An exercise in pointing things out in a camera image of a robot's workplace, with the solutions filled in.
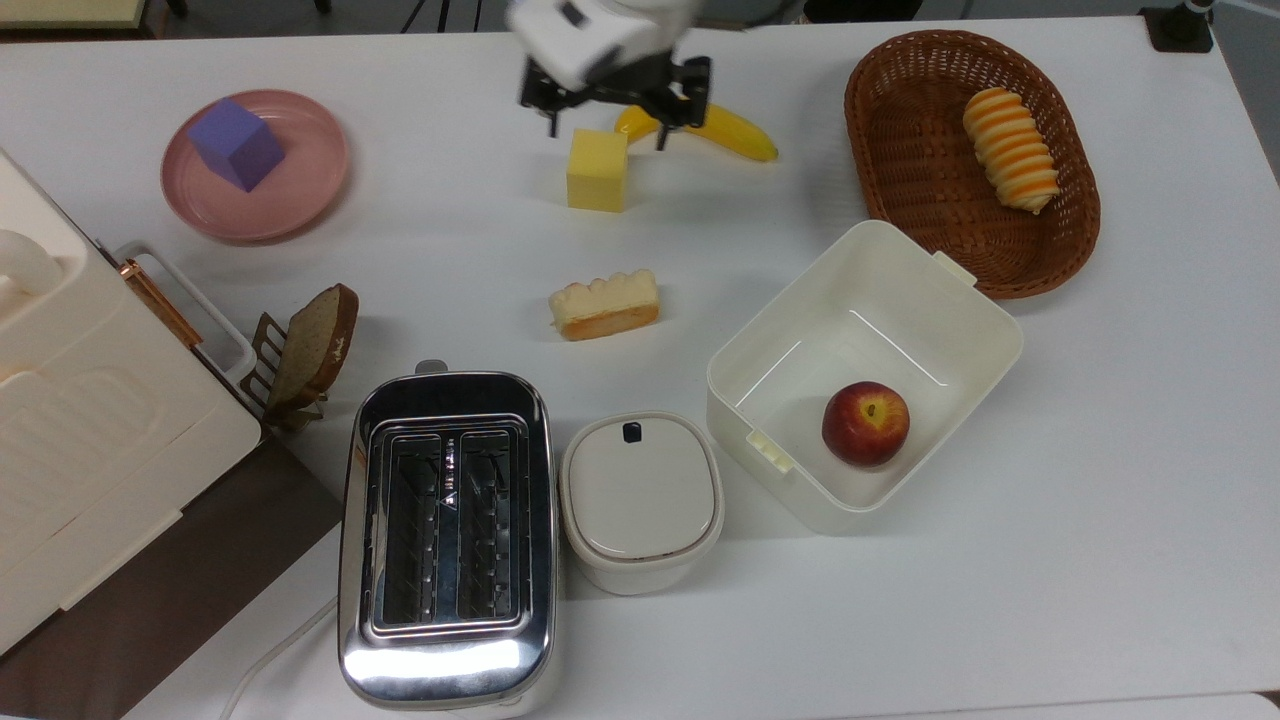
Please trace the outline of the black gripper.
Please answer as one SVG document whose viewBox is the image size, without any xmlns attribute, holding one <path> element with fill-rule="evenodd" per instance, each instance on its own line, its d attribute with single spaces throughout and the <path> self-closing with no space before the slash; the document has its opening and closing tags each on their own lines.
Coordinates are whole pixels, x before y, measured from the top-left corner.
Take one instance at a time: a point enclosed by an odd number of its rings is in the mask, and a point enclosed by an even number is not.
<svg viewBox="0 0 1280 720">
<path fill-rule="evenodd" d="M 518 104 L 548 120 L 552 138 L 558 136 L 564 106 L 586 101 L 639 105 L 659 122 L 655 150 L 664 151 L 673 129 L 705 124 L 712 67 L 709 56 L 691 56 L 678 64 L 671 55 L 646 55 L 627 63 L 621 63 L 620 55 L 605 55 L 588 69 L 580 88 L 562 88 L 535 60 L 526 60 Z"/>
</svg>

